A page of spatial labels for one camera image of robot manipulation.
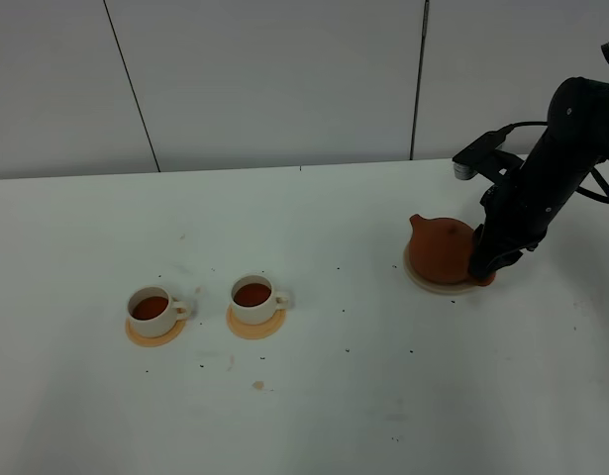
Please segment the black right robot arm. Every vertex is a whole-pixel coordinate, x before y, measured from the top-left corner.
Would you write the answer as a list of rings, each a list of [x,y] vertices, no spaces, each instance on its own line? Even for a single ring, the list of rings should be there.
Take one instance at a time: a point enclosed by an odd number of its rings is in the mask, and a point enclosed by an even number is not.
[[[541,125],[545,130],[525,159],[500,148],[513,125],[483,134],[454,158],[458,168],[492,183],[472,239],[468,272],[477,281],[534,250],[573,194],[609,204],[609,185],[595,168],[609,160],[609,83],[570,77]]]

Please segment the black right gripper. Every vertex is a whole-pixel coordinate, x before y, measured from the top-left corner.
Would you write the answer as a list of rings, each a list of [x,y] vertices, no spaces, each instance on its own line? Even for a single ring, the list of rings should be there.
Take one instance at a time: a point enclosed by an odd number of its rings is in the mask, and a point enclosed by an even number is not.
[[[522,248],[542,240],[550,222],[594,166],[570,157],[529,157],[485,192],[480,201],[485,218],[472,235],[469,276],[488,280],[497,270],[514,264]]]

